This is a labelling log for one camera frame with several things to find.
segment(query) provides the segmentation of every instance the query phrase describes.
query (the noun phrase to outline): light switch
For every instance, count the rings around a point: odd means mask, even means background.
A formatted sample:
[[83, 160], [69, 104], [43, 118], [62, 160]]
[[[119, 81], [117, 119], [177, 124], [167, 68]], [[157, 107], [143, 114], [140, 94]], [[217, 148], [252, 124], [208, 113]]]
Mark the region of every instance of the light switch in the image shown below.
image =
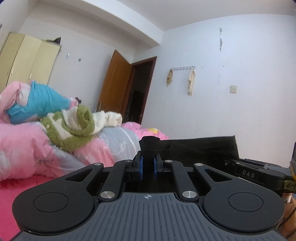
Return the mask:
[[235, 86], [235, 85], [230, 86], [230, 93], [236, 94], [237, 93], [237, 86]]

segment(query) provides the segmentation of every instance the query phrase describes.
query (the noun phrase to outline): black cloth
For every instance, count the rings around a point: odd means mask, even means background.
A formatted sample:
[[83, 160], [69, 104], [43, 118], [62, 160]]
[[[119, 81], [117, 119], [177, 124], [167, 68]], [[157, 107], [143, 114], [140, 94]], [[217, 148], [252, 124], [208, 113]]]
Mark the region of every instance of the black cloth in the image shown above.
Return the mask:
[[212, 166], [213, 161], [239, 159], [235, 136], [163, 141], [147, 136], [139, 143], [145, 165], [153, 165], [157, 152], [162, 160], [179, 161], [186, 167], [193, 167], [194, 163]]

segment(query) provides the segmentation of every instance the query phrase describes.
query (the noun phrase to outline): metal hanger rack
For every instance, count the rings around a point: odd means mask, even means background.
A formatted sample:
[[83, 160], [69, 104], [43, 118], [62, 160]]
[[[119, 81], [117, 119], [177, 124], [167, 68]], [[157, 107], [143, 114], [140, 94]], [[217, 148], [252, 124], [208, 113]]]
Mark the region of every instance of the metal hanger rack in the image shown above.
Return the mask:
[[187, 69], [195, 69], [195, 66], [172, 68], [171, 70], [187, 70]]

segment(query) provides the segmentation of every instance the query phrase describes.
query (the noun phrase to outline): cream wardrobe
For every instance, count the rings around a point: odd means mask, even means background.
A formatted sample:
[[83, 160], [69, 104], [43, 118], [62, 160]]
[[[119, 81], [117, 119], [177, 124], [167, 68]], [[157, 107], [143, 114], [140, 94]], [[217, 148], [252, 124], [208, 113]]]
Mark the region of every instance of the cream wardrobe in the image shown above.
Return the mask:
[[13, 81], [47, 85], [61, 46], [25, 34], [10, 33], [0, 53], [0, 92]]

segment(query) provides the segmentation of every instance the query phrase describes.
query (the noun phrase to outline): gray ribbed plate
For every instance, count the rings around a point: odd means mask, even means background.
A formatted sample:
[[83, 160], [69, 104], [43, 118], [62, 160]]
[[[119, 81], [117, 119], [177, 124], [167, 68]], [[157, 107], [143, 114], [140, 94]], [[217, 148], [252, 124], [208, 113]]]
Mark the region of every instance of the gray ribbed plate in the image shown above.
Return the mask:
[[114, 202], [102, 203], [88, 222], [55, 236], [21, 232], [14, 241], [284, 241], [275, 230], [239, 235], [207, 220], [194, 203], [177, 200], [173, 193], [123, 193]]

